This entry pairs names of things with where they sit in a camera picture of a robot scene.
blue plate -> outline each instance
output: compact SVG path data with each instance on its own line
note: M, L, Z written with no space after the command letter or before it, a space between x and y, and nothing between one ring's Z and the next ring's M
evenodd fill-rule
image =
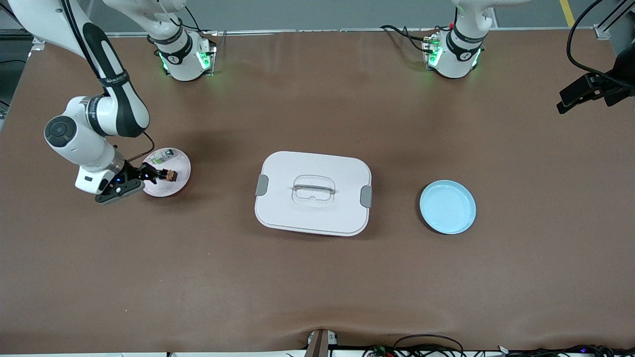
M476 202L470 191L450 180L429 184L421 193L419 209L430 227L445 234L465 232L476 218Z

black cable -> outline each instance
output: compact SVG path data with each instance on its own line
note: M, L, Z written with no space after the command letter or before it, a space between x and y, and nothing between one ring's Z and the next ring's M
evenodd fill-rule
M380 29L391 29L394 30L395 32L397 32L398 34L404 36L404 37L408 37L408 35L406 35L404 32L401 32L401 30L399 30L397 27L393 26L393 25L384 25L381 26ZM417 41L423 41L424 38L423 37L417 37L417 36L410 36L412 39L416 39Z
M194 18L194 15L192 15L192 12L190 11L190 9L188 9L187 5L185 5L185 10L187 11L188 14L190 14L190 17L192 18L192 21L194 21L194 26L196 26L196 29L199 32L201 32L201 28L200 28L200 26L198 26L198 22Z
M84 57L86 57L86 61L88 61L88 65L90 66L90 69L93 70L93 73L95 74L97 78L101 78L99 75L99 71L97 71L97 67L93 63L93 59L90 57L90 53L88 52L88 49L86 48L84 39L81 36L81 32L79 31L79 27L77 26L77 22L75 21L75 16L73 15L73 10L70 7L69 0L62 0L61 3L62 3L62 8L64 10L64 13L66 14L66 19L69 22L70 29L73 31L73 35L75 35L75 40L77 41L77 44L79 45L79 48L81 49L82 53L84 53Z
M580 22L582 21L582 19L589 13L591 12L591 10L593 10L593 8L595 8L599 3L601 3L604 0L595 0L588 8L586 8L582 14L580 15L580 17L578 17L578 19L575 21L575 23L573 24L573 26L571 27L571 31L569 31L569 37L566 40L566 57L569 59L569 62L571 62L575 67L578 67L579 69L583 69L587 72L591 72L597 76L603 77L604 79L607 79L611 82L614 82L615 84L618 84L624 88L627 88L629 90L635 90L635 86L630 85L624 81L621 81L611 75L608 75L604 72L601 72L597 69L593 69L591 67L588 67L586 65L581 64L580 62L576 61L573 58L573 55L571 54L571 41L573 40L573 34L575 33L575 29L577 29L578 25L580 25Z
M134 161L134 160L136 160L136 159L138 159L138 158L142 157L143 155L148 155L149 153L151 153L152 151L154 151L154 140L153 140L153 139L150 137L150 135L148 135L148 133L146 133L145 131L144 131L144 135L145 135L145 137L147 137L147 138L148 138L148 140L150 140L150 142L152 143L152 147L150 148L150 150L148 150L148 151L146 151L146 152L142 152L142 153L141 153L141 154L139 154L139 155L136 155L136 156L131 157L130 159L127 159L127 160L126 160L127 162L129 162L129 163L130 163L130 162L132 162L132 161Z
M11 15L11 17L16 18L15 14L13 13L13 11L11 11L11 9L9 9L8 7L6 7L3 3L0 3L0 6L2 6L2 8L9 14Z
M569 357L569 353L586 353L592 354L594 357L615 357L617 354L621 357L628 357L635 354L635 348L633 349L612 349L607 346L595 346L595 345L577 345L565 349L535 349L532 351L509 351L506 357Z
M9 16L13 17L13 19L15 20L15 22L17 22L18 24L20 23L20 21L18 20L18 18L15 16L15 14L13 13L13 11L11 11L11 9L9 9L8 7L6 7L3 3L0 3L0 6L2 6L2 8L6 11L7 14L9 14Z
M11 62L22 62L23 64L27 63L27 61L25 61L25 60L8 60L8 61L2 61L2 62L0 62L0 64L7 64L7 63L11 63Z
M361 357L366 357L366 354L369 353L370 351L373 350L375 346L368 346L368 348L366 348L366 350L364 351L364 353L361 355Z
M602 28L602 25L604 25L604 23L608 20L608 18L610 18L611 16L613 16L614 13L617 12L617 10L619 10L622 6L624 6L624 4L627 2L628 0L622 0L622 2L615 7L615 9L613 9L613 11L611 11L610 14L608 14L607 17L604 18L604 20L602 20L602 22L599 23L598 28Z
M455 340L455 339L453 339L453 338L451 338L451 337L446 337L446 336L442 336L442 335L434 335L434 334L431 334L431 333L420 333L420 334L418 334L418 335L409 335L409 336L406 336L406 337L402 337L402 338L398 339L398 340L397 340L397 341L396 341L396 342L392 345L392 348L393 348L393 349L397 348L397 345L398 345L401 341L405 341L405 340L408 340L408 339L416 339L416 338L418 338L418 337L432 337L432 338L435 338L435 339L442 339L442 340L452 341L452 342L456 343L458 347L460 347L460 351L461 351L461 353L462 353L462 354L464 354L464 353L463 353L464 349L463 349L463 345L461 344L461 342L459 342L459 341L457 341L457 340Z
M410 34L410 32L408 31L408 28L405 27L405 26L403 27L403 32L401 30L399 30L397 27L393 26L393 25L384 25L384 26L381 26L380 29L384 29L384 30L385 29L392 29L392 30L395 30L398 34L407 37L410 40L410 43L416 49L418 49L419 51L425 52L425 53L432 53L431 50L427 50L427 49L424 49L424 48L421 48L421 47L417 46L417 44L415 43L415 40L424 41L424 39L422 37L412 36Z
M428 50L422 47L417 46L417 44L414 42L412 36L410 36L410 32L408 32L408 29L404 26L403 27L404 32L406 33L406 36L408 36L408 39L410 40L410 43L419 51L424 52L424 53L432 53L432 50Z
M626 8L624 8L621 14L619 14L616 18L613 19L613 22L611 22L610 24L608 24L608 26L606 26L606 29L608 30L611 26L613 26L615 22L617 22L617 20L621 19L622 16L624 16L624 14L627 13L632 8L633 5L635 5L635 1L633 1L630 5L626 6Z
M201 29L199 29L199 28L197 28L197 27L190 26L190 25L185 25L185 24L183 23L183 20L181 20L181 18L180 18L180 17L177 17L178 22L180 22L179 24L177 24L176 22L174 22L174 20L172 20L172 18L171 18L171 17L169 17L169 16L168 16L168 18L170 18L170 21L172 21L172 23L173 23L175 26L179 26L179 27L180 27L180 26L183 26L183 27L185 27L186 29L196 30L196 32L209 31L209 30L201 30Z
M452 26L457 24L457 19L458 19L458 7L454 7L454 22L452 23ZM446 32L451 30L450 26L443 26L442 27L442 26L437 25L434 28L437 29L437 30L446 31Z

plate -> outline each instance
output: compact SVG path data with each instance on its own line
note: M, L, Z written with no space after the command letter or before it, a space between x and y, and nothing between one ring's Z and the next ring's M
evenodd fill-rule
M470 191L450 180L429 184L421 193L419 210L430 227L444 234L465 232L476 218L476 202Z
M153 164L148 161L148 159L155 153L163 150L172 149L174 150L174 157L167 160L163 164ZM174 149L172 147L164 147L163 149L159 149L154 151L152 154L148 155L145 159L145 162L150 163L157 170L163 170L164 168L168 170L174 170L177 172L177 180L174 182L165 181L165 180L157 180L157 184L153 184L150 181L145 182L144 192L154 197L167 197L171 196L178 191L180 191L187 181L190 179L190 159L185 155L185 153L181 150Z

robotic arm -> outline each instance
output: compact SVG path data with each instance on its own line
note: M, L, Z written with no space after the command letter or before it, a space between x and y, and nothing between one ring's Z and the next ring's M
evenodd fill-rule
M90 22L76 0L10 0L22 25L33 35L84 57L105 93L75 97L44 129L49 146L79 165L75 186L110 203L144 187L142 180L174 178L148 164L136 169L105 136L138 137L148 127L147 108L130 83L110 41Z
M186 0L104 0L111 8L131 18L159 49L164 68L179 81L192 81L212 71L216 44L184 29L174 15Z
M490 9L531 0L451 0L457 7L454 26L441 29L425 46L427 65L448 78L461 78L476 65L481 45L493 23Z

brown tablecloth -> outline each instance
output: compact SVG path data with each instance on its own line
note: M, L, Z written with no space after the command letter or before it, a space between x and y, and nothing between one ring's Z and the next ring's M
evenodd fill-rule
M582 75L567 31L492 32L477 69L426 72L386 33L228 37L217 72L179 83L145 39L115 39L158 147L192 178L175 197L100 206L43 130L100 88L82 58L47 45L27 64L0 139L2 353L258 351L440 333L468 349L635 344L632 101L556 110ZM607 69L591 31L576 56ZM144 138L113 138L125 156ZM276 151L362 159L365 231L330 238L261 226ZM458 236L428 229L418 194L438 179L474 195Z

